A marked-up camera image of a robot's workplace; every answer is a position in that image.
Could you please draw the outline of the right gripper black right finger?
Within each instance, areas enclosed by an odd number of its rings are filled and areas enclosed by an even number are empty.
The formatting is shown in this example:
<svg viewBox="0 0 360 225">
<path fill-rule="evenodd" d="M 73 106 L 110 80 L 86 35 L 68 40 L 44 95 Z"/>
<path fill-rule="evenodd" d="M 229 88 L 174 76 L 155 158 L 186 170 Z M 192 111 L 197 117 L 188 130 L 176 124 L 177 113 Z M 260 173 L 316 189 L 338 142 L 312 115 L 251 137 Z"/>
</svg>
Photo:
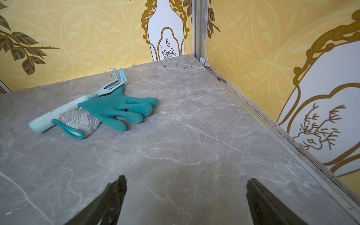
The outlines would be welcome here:
<svg viewBox="0 0 360 225">
<path fill-rule="evenodd" d="M 257 179 L 247 182 L 247 201 L 255 225 L 305 225 L 299 216 L 290 210 Z"/>
</svg>

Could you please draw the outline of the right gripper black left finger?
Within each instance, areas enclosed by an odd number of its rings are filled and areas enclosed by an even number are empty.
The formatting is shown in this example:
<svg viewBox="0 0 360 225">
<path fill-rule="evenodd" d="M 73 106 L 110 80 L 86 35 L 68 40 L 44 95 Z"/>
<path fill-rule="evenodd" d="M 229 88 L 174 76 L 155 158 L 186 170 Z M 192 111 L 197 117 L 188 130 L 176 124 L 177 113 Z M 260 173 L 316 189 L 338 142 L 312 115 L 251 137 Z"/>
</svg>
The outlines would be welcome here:
<svg viewBox="0 0 360 225">
<path fill-rule="evenodd" d="M 127 192 L 124 175 L 107 184 L 104 191 L 70 219 L 67 225 L 117 225 Z"/>
</svg>

